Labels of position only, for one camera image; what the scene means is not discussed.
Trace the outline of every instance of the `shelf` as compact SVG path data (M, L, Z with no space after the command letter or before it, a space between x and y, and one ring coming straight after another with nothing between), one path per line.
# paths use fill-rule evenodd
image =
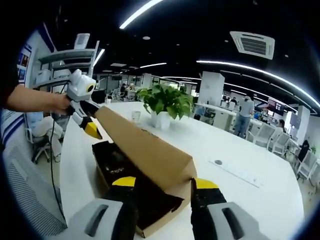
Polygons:
M89 68L91 65L90 62L77 62L77 63L68 63L60 66L54 66L52 69L55 71L63 70L63 69L82 69Z
M56 79L53 79L53 80L49 80L49 81L45 81L45 82L42 82L42 83L35 84L35 85L33 85L32 88L33 89L38 89L38 88L45 87L45 86L47 86L47 87L56 87L56 86L64 85L68 81L69 81L69 77L66 76L66 77L56 78Z
M48 64L70 59L88 59L94 56L95 49L71 49L64 51L56 51L47 56L39 58L42 64Z

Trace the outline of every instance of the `cardboard flap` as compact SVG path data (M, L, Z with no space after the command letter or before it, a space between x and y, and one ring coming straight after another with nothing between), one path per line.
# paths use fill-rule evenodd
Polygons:
M124 154L163 191L197 176L192 157L107 107L97 120Z

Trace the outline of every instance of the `brown cardboard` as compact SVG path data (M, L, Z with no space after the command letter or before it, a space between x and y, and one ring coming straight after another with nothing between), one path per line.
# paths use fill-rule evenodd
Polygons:
M173 219L190 202L191 178L197 177L190 155L140 129L107 107L95 114L101 126L121 151L165 193L183 198L181 206L156 223L137 232L150 236Z

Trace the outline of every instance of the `ceiling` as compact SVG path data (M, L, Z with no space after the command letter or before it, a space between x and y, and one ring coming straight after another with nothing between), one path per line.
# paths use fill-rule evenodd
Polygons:
M295 84L320 103L320 62L316 51L320 38L315 25L319 21L314 19L318 18L318 8L313 3L300 6L287 0L163 0L125 29L119 29L147 2L91 0L85 8L80 4L65 4L56 9L56 17L46 24L58 50L72 48L78 33L90 33L87 48L94 48L100 40L99 47L105 53L94 68L97 74L103 70L113 73L129 70L126 74L137 76L151 73L199 78L203 71L229 71L242 75L221 72L226 83L253 89L289 105L304 104L320 114L320 107L313 101L274 77L240 67L196 62L222 61L264 70ZM273 59L239 53L230 31L274 38ZM112 67L112 63L126 66ZM129 68L157 63L167 64ZM226 89L243 92L237 87Z

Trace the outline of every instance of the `cable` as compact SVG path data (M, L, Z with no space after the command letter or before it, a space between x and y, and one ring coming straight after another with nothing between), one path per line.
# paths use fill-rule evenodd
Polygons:
M67 85L67 83L65 83L63 85L62 90L60 91L60 94L62 94L63 90L65 89L65 86ZM52 124L52 131L51 131L51 137L50 137L50 164L51 164L51 180L52 180L52 187L53 187L53 191L54 191L54 196L55 196L55 200L56 200L56 204L58 204L61 216L63 217L64 221L66 221L65 216L64 216L64 212L61 209L61 206L59 204L59 200L58 200L58 195L57 195L57 191L56 191L56 187L55 187L55 181L54 181L54 170L53 170L53 161L52 161L52 138L54 136L54 130L55 130L55 123L56 121L53 120L53 124Z

